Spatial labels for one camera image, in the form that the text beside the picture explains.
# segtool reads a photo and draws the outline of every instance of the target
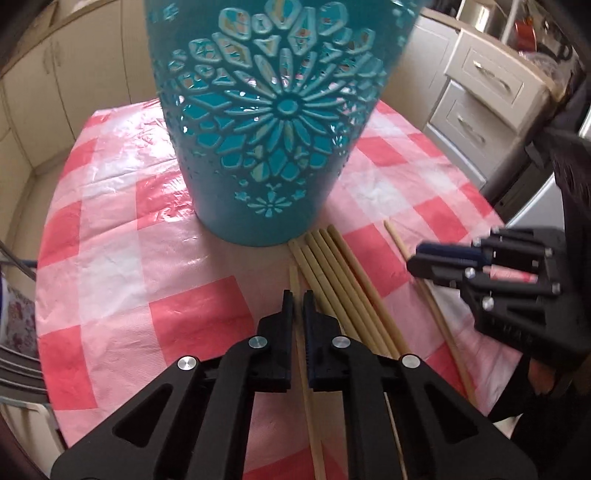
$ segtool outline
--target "flower pattern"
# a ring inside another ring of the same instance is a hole
[[[0,278],[0,288],[6,282]],[[24,355],[39,357],[37,334],[35,332],[35,303],[19,290],[6,284],[6,297],[2,302],[8,304],[6,316],[0,317],[0,345]]]
[[[237,187],[265,186],[255,200],[235,192],[259,215],[283,212],[306,196],[314,170],[334,156],[346,160],[387,81],[371,53],[375,32],[354,31],[348,20],[340,2],[316,9],[268,0],[255,15],[225,8],[220,31],[154,65],[173,132],[193,137],[193,155],[217,158]]]

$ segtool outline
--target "cabinet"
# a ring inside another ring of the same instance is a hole
[[[74,136],[96,110],[130,103],[120,1],[65,25],[53,34],[51,43],[57,84]]]
[[[121,0],[123,57],[132,103],[156,98],[156,84],[148,51],[144,2]]]
[[[444,71],[457,36],[452,27],[420,17],[384,89],[382,100],[419,130],[446,85]]]
[[[0,141],[0,239],[6,240],[12,216],[31,174],[31,165],[12,132]]]
[[[0,88],[0,140],[6,136],[8,130],[10,130],[10,125],[8,123],[6,108],[4,107],[4,95],[2,88]]]
[[[74,136],[61,104],[49,39],[27,53],[3,82],[15,132],[33,167],[72,147]]]
[[[493,112],[450,82],[429,123],[487,178],[511,158],[520,139]]]
[[[446,74],[517,133],[532,125],[550,96],[544,81],[504,46],[466,30],[460,34]]]

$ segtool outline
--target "wooden chopstick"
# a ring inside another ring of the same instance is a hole
[[[400,353],[400,355],[406,355],[410,353],[410,348],[408,344],[404,340],[402,333],[398,329],[398,326],[394,322],[394,319],[386,309],[384,302],[382,301],[382,297],[379,295],[378,291],[375,289],[374,285],[371,283],[371,280],[365,273],[365,270],[355,257],[353,251],[349,248],[347,242],[340,234],[340,232],[335,228],[334,225],[329,225],[328,232],[332,239],[335,241],[336,245],[339,247],[339,250],[347,260],[347,263],[351,267],[351,270],[355,273],[355,276],[361,283],[365,293],[369,297],[371,303],[373,304],[376,312],[378,313],[379,317],[381,318],[386,330],[388,331],[391,339],[394,341],[396,345],[396,349]]]
[[[290,240],[287,243],[288,247],[291,250],[291,254],[294,256],[295,261],[297,262],[298,266],[300,267],[301,272],[304,274],[304,278],[308,282],[308,285],[314,292],[314,297],[316,297],[316,301],[320,304],[320,308],[322,311],[330,315],[331,317],[336,318],[335,311],[333,307],[330,305],[329,299],[326,297],[322,287],[316,277],[314,276],[314,272],[308,265],[308,261],[304,257],[304,254],[301,251],[299,244],[295,240]]]
[[[366,321],[366,324],[373,324],[377,328],[378,336],[382,338],[386,343],[390,356],[394,359],[399,358],[400,353],[398,352],[396,344],[390,337],[388,331],[386,330],[386,327],[382,323],[382,320],[380,320],[377,312],[374,309],[374,306],[371,305],[371,302],[369,301],[368,296],[363,291],[363,288],[361,287],[361,285],[359,285],[357,278],[355,278],[355,275],[351,271],[349,264],[343,257],[343,254],[341,254],[339,247],[336,246],[335,241],[332,240],[331,236],[326,230],[321,229],[318,233],[319,235],[317,235],[317,232],[313,232],[312,235],[314,236],[314,238],[316,238],[318,244],[320,245],[320,248],[322,248],[323,250],[325,247],[329,249],[330,255],[328,252],[325,251],[326,258],[329,260],[329,263],[336,262],[336,264],[339,266],[338,270],[344,273],[346,281],[342,281],[343,286],[345,287],[347,294],[350,295],[353,299],[353,303],[355,303],[357,310],[359,311],[363,319]],[[336,272],[336,265],[333,265],[331,263],[331,266],[333,267],[333,270]]]
[[[314,256],[310,247],[300,248],[299,244],[296,241],[289,242],[289,247],[291,249],[291,252],[295,256],[298,264],[300,265],[300,268],[302,269],[302,272],[304,273],[304,277],[306,278],[306,280],[310,284],[310,287],[312,288],[312,290],[314,291],[315,294],[316,294],[316,291],[314,290],[314,288],[318,289],[319,293],[322,292],[322,295],[324,295],[325,292],[327,293],[324,296],[324,298],[326,299],[326,301],[328,301],[330,303],[330,307],[333,310],[332,316],[335,316],[335,312],[340,312],[341,315],[344,315],[344,317],[346,318],[345,322],[343,322],[343,323],[350,322],[350,319],[347,316],[346,310],[343,307],[341,300],[344,300],[346,303],[347,303],[347,299],[349,301],[351,301],[351,303],[353,304],[353,308],[358,308],[358,310],[356,311],[356,314],[353,314],[353,318],[358,319],[358,321],[361,322],[361,323],[358,323],[357,325],[355,325],[355,327],[358,327],[360,331],[365,330],[365,331],[369,332],[369,330],[371,328],[370,326],[372,326],[372,325],[374,325],[374,327],[376,327],[376,331],[378,330],[376,324],[374,323],[374,319],[369,314],[369,312],[373,312],[375,317],[377,317],[376,319],[378,321],[378,325],[381,325],[382,328],[384,329],[382,334],[380,334],[380,333],[377,334],[378,337],[380,335],[383,335],[383,337],[382,337],[383,339],[389,339],[390,342],[392,343],[391,347],[388,347],[387,345],[383,345],[382,348],[383,349],[385,348],[386,352],[390,353],[393,358],[398,358],[400,355],[398,353],[397,346],[394,345],[394,342],[389,337],[388,332],[385,330],[383,323],[381,322],[380,318],[377,316],[377,313],[375,312],[373,306],[371,305],[371,302],[365,296],[365,293],[363,292],[359,283],[356,281],[355,276],[350,271],[349,266],[347,265],[345,259],[340,254],[340,251],[338,250],[338,248],[336,248],[335,243],[332,242],[332,239],[330,238],[330,236],[328,235],[328,233],[326,231],[324,231],[324,233],[326,234],[329,242],[327,242],[323,239],[321,232],[315,232],[315,233],[317,233],[317,235],[313,234],[312,236],[310,236],[310,234],[307,234],[306,240],[308,241],[309,245],[313,246],[313,248],[315,250],[314,254],[317,254],[317,257]],[[334,253],[331,252],[330,247],[329,247],[330,244],[334,245],[335,253],[337,253],[337,255],[335,255]],[[336,281],[335,285],[340,285],[340,288],[337,286],[337,289],[340,292],[340,296],[335,295],[334,290],[331,288],[330,282],[327,279],[327,275],[326,275],[327,273],[328,273],[328,276],[332,277],[333,281]],[[368,278],[367,278],[367,281],[368,281],[369,285],[373,288],[373,285],[371,285],[371,282]],[[348,285],[346,290],[341,282]],[[348,293],[350,293],[352,295],[351,299],[349,297],[347,297]],[[346,335],[348,335],[352,338],[355,338],[352,335],[348,334],[346,329],[344,330],[344,332]],[[402,334],[401,333],[399,333],[399,334],[400,334],[400,340],[402,340],[401,344],[406,345],[404,338],[402,338]],[[355,338],[355,339],[358,341],[361,341],[359,336],[357,336],[357,338]],[[374,344],[375,350],[378,350],[376,342],[373,340],[373,338],[371,338],[371,336],[370,336],[369,339]],[[400,459],[402,478],[403,478],[403,480],[408,480],[408,474],[407,474],[407,470],[406,470],[406,465],[404,463],[404,457],[402,455],[402,447],[400,444],[400,438],[398,436],[398,430],[397,430],[396,425],[394,423],[394,416],[392,415],[392,407],[390,405],[390,401],[389,401],[389,398],[386,393],[384,393],[384,401],[386,402],[386,406],[388,409],[388,415],[389,415],[390,423],[392,426],[392,431],[394,432],[394,439],[396,441],[396,447],[398,449],[398,457]]]
[[[408,259],[411,257],[411,254],[407,246],[405,245],[404,241],[402,240],[402,238],[400,237],[400,235],[398,234],[391,222],[385,220],[384,226],[386,227],[386,230],[388,231],[388,233],[392,237],[392,240],[398,247],[398,250],[400,251],[402,258],[405,262],[407,262]],[[439,331],[441,332],[441,335],[452,354],[452,358],[456,363],[457,371],[460,374],[460,379],[462,380],[462,384],[464,385],[464,389],[466,390],[468,400],[472,405],[477,407],[478,402],[476,400],[476,393],[474,392],[472,379],[470,377],[470,374],[468,373],[468,369],[466,367],[464,359],[462,358],[462,354],[460,353],[460,350],[457,347],[457,343],[452,335],[452,331],[449,329],[449,325],[447,324],[445,317],[443,316],[443,312],[441,311],[441,308],[439,308],[439,305],[437,304],[437,301],[433,296],[433,292],[431,292],[431,289],[428,287],[427,282],[425,282],[425,280],[423,280],[422,278],[416,278],[415,282],[418,287],[419,293],[423,297],[423,300],[429,306],[431,314],[433,315],[433,319],[435,320],[435,323],[437,324],[437,327],[439,328]]]
[[[387,355],[388,349],[386,344],[383,340],[379,338],[377,339],[371,334],[368,329],[367,322],[364,322],[361,319],[357,308],[355,305],[353,305],[353,300],[347,295],[347,292],[345,291],[345,288],[342,284],[343,279],[340,278],[338,273],[333,270],[328,260],[324,256],[324,252],[319,247],[314,237],[309,233],[306,234],[306,242],[316,257],[316,260],[318,261],[318,264],[320,265],[320,268],[324,272],[330,285],[333,287],[339,303],[347,313],[351,323],[353,324],[353,327],[359,333],[362,342],[367,345],[373,353]]]
[[[304,337],[304,322],[301,313],[301,288],[298,278],[297,267],[290,265],[290,289],[295,302],[295,349],[300,366],[301,390],[304,397],[304,413],[306,414],[306,424],[308,426],[308,438],[310,440],[310,450],[312,452],[312,464],[314,465],[314,478],[316,480],[326,480],[326,469],[324,468],[324,454],[322,452],[322,442],[320,441],[316,424],[314,423],[314,413],[312,410],[312,390],[308,387],[307,368],[306,368],[306,340]]]
[[[322,268],[312,253],[312,250],[310,247],[305,245],[302,247],[301,251],[308,261],[308,265],[312,269],[312,272],[314,272],[314,276],[320,283],[322,290],[326,294],[326,297],[329,299],[330,305],[333,307],[333,310],[336,313],[336,318],[340,323],[341,329],[344,331],[346,336],[354,338],[360,342],[361,338],[359,337],[359,332],[355,329],[353,322],[351,322],[349,315],[347,315],[346,310],[339,301],[339,298],[337,297],[333,287],[330,285],[328,278],[326,278],[326,275],[322,271]]]

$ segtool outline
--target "table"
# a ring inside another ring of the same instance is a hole
[[[379,103],[316,226],[336,225],[413,351],[462,390],[385,218],[412,249],[424,239],[468,242],[501,224],[422,133]],[[285,245],[240,247],[200,224],[156,100],[96,112],[64,167],[39,256],[39,351],[67,442],[177,358],[213,358],[252,335],[280,310],[291,261]],[[456,291],[436,296],[486,414],[519,354],[476,333]],[[344,453],[325,447],[329,478],[342,478]],[[307,479],[311,469],[300,392],[257,394],[245,478]]]

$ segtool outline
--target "metal screw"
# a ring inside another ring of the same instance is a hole
[[[335,337],[333,338],[333,345],[337,348],[347,348],[351,345],[351,340],[347,337]]]
[[[491,311],[495,307],[495,301],[492,297],[484,297],[482,299],[482,308],[487,312]]]
[[[416,355],[405,355],[402,357],[402,364],[406,368],[417,368],[421,364],[421,359]]]
[[[192,370],[197,366],[197,359],[193,356],[184,356],[177,362],[177,367],[181,370]]]
[[[251,348],[265,348],[268,343],[267,339],[260,335],[254,336],[248,341]]]

